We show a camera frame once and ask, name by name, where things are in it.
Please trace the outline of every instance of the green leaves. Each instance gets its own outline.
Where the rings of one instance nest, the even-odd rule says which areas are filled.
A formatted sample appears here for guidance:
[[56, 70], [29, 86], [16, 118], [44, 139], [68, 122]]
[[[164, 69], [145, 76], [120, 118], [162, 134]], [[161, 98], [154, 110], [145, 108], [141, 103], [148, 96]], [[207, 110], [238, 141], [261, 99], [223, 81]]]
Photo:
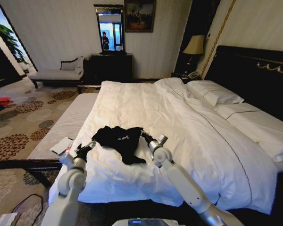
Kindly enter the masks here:
[[18, 63], [24, 63], [28, 65], [28, 63], [24, 60], [22, 51], [17, 48], [17, 40], [11, 34], [14, 34], [11, 29], [0, 24], [0, 36], [9, 48], [10, 52], [13, 54]]

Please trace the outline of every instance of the painting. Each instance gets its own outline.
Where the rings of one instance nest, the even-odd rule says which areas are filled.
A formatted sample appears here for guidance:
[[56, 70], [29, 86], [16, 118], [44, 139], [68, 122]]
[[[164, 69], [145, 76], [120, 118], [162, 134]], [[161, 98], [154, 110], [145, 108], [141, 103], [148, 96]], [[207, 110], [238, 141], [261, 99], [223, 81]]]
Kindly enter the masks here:
[[155, 0], [125, 0], [125, 31], [153, 32]]

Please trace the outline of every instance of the white bedsheet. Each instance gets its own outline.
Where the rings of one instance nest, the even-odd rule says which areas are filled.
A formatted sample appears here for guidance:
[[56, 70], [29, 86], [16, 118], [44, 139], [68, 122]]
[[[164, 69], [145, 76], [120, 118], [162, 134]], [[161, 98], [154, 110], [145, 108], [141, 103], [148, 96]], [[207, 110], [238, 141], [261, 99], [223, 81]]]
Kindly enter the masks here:
[[[155, 84], [105, 81], [72, 150], [87, 144], [98, 129], [108, 125], [125, 129], [144, 127], [158, 137], [169, 137], [165, 147], [197, 181], [209, 199], [222, 209], [251, 208], [270, 213], [277, 170], [270, 157], [214, 110], [193, 98], [180, 79]], [[152, 163], [149, 149], [140, 139], [136, 155], [147, 164], [125, 165], [118, 152], [99, 144], [88, 153], [87, 186], [82, 202], [118, 202], [152, 199], [179, 206], [183, 199], [163, 168]], [[49, 203], [58, 195], [57, 180]]]

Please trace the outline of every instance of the headboard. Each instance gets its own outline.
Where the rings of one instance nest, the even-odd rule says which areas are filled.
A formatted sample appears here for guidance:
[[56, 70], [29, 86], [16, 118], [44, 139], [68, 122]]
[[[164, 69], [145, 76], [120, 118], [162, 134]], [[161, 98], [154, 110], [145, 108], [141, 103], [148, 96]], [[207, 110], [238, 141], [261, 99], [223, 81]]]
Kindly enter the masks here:
[[283, 51], [218, 46], [205, 79], [283, 121]]

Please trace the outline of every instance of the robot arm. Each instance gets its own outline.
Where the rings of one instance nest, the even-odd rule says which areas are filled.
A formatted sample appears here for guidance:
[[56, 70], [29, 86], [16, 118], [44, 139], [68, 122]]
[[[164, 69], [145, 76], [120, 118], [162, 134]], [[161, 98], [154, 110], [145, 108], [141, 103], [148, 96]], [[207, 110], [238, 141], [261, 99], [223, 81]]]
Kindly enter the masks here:
[[[172, 160], [171, 152], [163, 147], [167, 137], [161, 135], [157, 140], [144, 131], [141, 134], [148, 143], [152, 160], [157, 167], [164, 167], [171, 183], [178, 190], [189, 206], [195, 209], [202, 220], [210, 226], [242, 226], [243, 224], [231, 213], [218, 209], [204, 194], [200, 186], [187, 171]], [[74, 226], [78, 213], [78, 196], [85, 188], [86, 156], [94, 148], [95, 141], [85, 147], [78, 147], [77, 156], [70, 154], [60, 161], [68, 170], [58, 181], [59, 195], [47, 209], [41, 226]]]
[[186, 203], [210, 226], [242, 226], [243, 224], [230, 212], [218, 209], [210, 202], [201, 187], [180, 165], [174, 163], [171, 152], [163, 147], [167, 137], [161, 135], [157, 140], [144, 131], [141, 134], [148, 143], [152, 160], [157, 167], [163, 166], [167, 176]]
[[58, 180], [59, 194], [46, 210], [41, 226], [74, 226], [79, 210], [78, 197], [86, 185], [87, 153], [95, 146], [95, 141], [81, 148], [73, 158], [69, 153], [60, 159], [67, 165], [67, 172]]

